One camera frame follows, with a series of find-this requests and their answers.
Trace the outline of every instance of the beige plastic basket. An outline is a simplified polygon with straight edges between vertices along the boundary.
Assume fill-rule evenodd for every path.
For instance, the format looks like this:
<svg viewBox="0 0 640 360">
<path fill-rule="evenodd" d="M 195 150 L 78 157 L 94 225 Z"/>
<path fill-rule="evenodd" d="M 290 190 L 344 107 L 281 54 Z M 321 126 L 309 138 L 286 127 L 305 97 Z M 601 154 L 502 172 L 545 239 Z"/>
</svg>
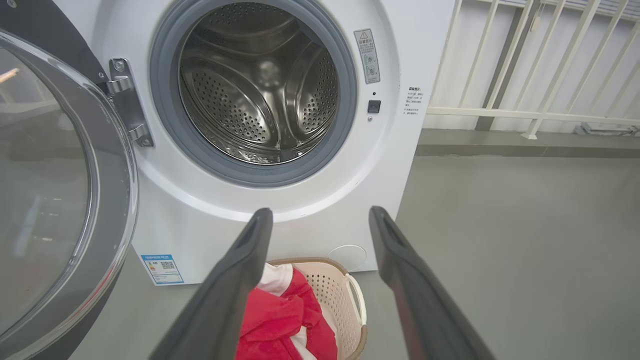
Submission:
<svg viewBox="0 0 640 360">
<path fill-rule="evenodd" d="M 318 302 L 333 316 L 338 360 L 358 359 L 367 342 L 367 308 L 358 282 L 344 266 L 326 258 L 291 258 L 269 263 L 293 264 L 307 277 Z"/>
</svg>

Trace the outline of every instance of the white washing machine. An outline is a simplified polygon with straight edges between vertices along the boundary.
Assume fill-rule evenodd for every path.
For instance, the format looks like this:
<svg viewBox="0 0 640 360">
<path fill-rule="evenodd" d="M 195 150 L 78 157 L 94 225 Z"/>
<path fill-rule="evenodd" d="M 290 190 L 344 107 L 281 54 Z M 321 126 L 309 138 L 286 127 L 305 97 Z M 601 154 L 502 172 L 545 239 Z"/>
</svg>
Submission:
<svg viewBox="0 0 640 360">
<path fill-rule="evenodd" d="M 259 208 L 269 259 L 376 269 L 453 0 L 43 3 L 0 9 L 1 256 L 55 276 L 11 282 L 0 355 L 82 319 L 130 241 L 154 284 L 201 282 Z"/>
</svg>

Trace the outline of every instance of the basket handle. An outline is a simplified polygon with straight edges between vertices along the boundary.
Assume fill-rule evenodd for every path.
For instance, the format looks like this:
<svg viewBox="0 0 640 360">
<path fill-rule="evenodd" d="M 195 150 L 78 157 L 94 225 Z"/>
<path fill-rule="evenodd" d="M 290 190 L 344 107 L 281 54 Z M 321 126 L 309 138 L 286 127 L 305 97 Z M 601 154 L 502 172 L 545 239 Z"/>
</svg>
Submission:
<svg viewBox="0 0 640 360">
<path fill-rule="evenodd" d="M 353 303 L 354 309 L 356 310 L 356 314 L 358 314 L 358 317 L 359 317 L 358 320 L 360 321 L 360 325 L 367 325 L 367 306 L 365 306 L 364 304 L 364 296 L 362 296 L 362 290 L 360 289 L 360 285 L 358 285 L 358 282 L 356 281 L 356 279 L 350 274 L 346 274 L 345 277 L 351 283 L 351 286 L 347 286 L 347 289 L 349 289 L 349 294 L 351 294 L 351 301 Z M 354 300 L 353 294 L 351 292 L 351 287 L 353 287 L 356 291 L 356 297 L 358 301 L 357 307 L 355 303 L 356 300 Z"/>
</svg>

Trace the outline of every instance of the clothes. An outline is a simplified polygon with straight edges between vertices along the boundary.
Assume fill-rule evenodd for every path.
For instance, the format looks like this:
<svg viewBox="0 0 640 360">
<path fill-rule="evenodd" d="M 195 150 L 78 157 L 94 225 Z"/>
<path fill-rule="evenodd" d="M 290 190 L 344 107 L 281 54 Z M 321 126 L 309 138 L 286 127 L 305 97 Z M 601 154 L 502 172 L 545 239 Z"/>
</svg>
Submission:
<svg viewBox="0 0 640 360">
<path fill-rule="evenodd" d="M 265 265 L 249 293 L 236 359 L 335 360 L 335 335 L 305 276 L 291 265 Z"/>
</svg>

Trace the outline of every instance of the washing machine drum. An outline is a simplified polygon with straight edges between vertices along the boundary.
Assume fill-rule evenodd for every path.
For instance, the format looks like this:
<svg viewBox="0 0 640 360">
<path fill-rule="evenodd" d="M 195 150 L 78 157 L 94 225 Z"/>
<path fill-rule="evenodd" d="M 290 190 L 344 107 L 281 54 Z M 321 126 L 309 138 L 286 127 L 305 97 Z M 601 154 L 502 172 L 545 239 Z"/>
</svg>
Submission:
<svg viewBox="0 0 640 360">
<path fill-rule="evenodd" d="M 180 97 L 220 151 L 254 164 L 304 156 L 333 124 L 336 68 L 297 18 L 257 3 L 222 6 L 195 26 L 180 57 Z"/>
</svg>

